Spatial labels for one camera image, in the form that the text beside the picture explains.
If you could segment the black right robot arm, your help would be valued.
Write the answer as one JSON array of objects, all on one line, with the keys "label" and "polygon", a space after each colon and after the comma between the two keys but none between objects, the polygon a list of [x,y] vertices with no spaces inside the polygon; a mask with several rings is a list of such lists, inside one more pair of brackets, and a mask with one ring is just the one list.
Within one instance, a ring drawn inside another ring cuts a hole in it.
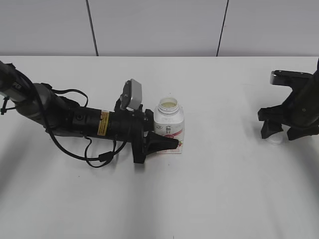
[{"label": "black right robot arm", "polygon": [[289,127],[288,140],[319,133],[319,71],[313,74],[285,70],[271,72],[271,84],[292,89],[288,97],[277,106],[259,109],[258,120],[263,122],[261,138]]}]

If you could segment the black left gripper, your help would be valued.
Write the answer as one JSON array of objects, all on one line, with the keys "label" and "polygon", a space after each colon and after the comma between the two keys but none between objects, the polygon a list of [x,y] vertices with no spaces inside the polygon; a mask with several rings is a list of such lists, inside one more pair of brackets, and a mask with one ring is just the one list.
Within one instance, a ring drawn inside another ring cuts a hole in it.
[{"label": "black left gripper", "polygon": [[120,105],[121,102],[116,101],[114,112],[110,113],[109,118],[109,136],[113,142],[122,142],[121,146],[114,150],[115,155],[127,143],[130,143],[134,163],[143,164],[146,156],[150,154],[178,147],[178,139],[152,132],[154,130],[154,112],[152,110],[143,111],[143,105],[132,111],[122,110]]}]

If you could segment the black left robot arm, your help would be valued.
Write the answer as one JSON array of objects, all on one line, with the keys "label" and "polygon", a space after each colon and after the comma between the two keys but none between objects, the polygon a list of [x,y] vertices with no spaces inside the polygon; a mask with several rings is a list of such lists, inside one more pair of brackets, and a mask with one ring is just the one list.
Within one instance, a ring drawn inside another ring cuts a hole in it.
[{"label": "black left robot arm", "polygon": [[10,63],[0,65],[0,93],[5,103],[14,103],[20,115],[42,125],[56,146],[58,137],[111,140],[112,150],[97,157],[71,153],[91,167],[96,167],[96,162],[109,164],[127,143],[137,164],[143,164],[149,154],[176,149],[179,144],[177,139],[155,133],[154,113],[143,109],[142,86],[134,79],[125,82],[112,112],[81,106],[65,97],[64,90],[33,83]]}]

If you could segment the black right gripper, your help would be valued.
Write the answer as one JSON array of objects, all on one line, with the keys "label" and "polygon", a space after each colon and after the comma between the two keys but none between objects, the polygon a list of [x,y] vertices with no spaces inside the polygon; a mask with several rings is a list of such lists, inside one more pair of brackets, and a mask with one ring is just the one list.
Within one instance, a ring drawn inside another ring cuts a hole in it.
[{"label": "black right gripper", "polygon": [[298,98],[296,92],[291,92],[281,105],[259,109],[258,120],[263,122],[262,139],[282,132],[283,125],[290,127],[288,140],[319,134],[319,107],[311,105],[307,96]]}]

